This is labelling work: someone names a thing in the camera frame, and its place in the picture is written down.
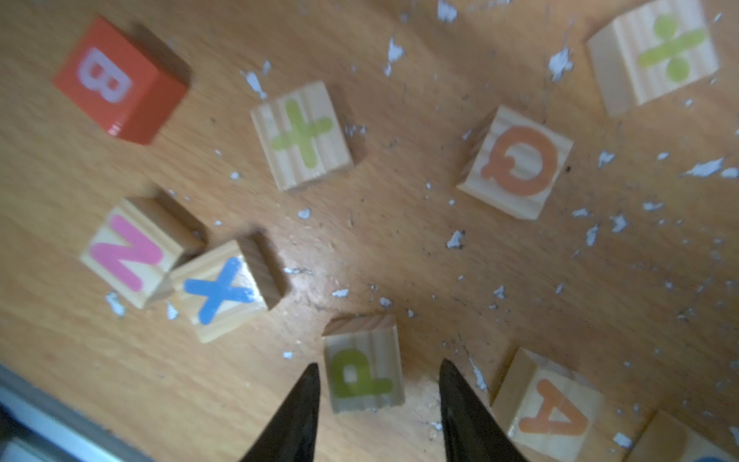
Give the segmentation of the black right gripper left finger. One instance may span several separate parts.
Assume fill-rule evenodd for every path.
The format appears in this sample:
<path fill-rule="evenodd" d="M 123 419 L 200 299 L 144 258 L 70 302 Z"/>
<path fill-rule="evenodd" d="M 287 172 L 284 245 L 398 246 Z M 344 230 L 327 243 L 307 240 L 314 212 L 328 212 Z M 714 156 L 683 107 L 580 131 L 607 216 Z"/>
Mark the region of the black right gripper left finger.
<path fill-rule="evenodd" d="M 315 457 L 321 402 L 319 365 L 310 363 L 268 425 L 241 458 L 251 461 L 306 461 Z"/>

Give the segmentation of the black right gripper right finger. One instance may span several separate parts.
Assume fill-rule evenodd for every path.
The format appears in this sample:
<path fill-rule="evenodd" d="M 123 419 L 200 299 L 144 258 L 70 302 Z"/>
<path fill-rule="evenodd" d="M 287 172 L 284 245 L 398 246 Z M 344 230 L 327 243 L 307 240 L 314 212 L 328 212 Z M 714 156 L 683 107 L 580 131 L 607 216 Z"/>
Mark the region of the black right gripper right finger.
<path fill-rule="evenodd" d="M 457 367 L 440 367 L 441 420 L 448 461 L 527 462 Z"/>

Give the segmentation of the wooden block orange A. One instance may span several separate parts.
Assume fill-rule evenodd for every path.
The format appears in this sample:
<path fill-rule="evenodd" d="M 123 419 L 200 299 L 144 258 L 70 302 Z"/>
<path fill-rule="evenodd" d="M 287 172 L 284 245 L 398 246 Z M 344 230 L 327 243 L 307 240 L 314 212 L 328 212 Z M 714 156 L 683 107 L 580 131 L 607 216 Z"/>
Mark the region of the wooden block orange A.
<path fill-rule="evenodd" d="M 583 375 L 519 348 L 492 413 L 514 443 L 557 461 L 577 460 L 604 404 Z"/>

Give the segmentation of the wooden block green P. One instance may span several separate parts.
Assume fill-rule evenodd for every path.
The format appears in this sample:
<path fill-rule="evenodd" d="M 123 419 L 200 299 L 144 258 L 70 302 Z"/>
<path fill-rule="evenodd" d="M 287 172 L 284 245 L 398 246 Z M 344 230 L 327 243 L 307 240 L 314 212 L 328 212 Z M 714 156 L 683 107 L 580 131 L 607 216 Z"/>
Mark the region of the wooden block green P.
<path fill-rule="evenodd" d="M 323 331 L 323 353 L 334 413 L 404 404 L 395 316 L 385 314 L 330 321 Z"/>

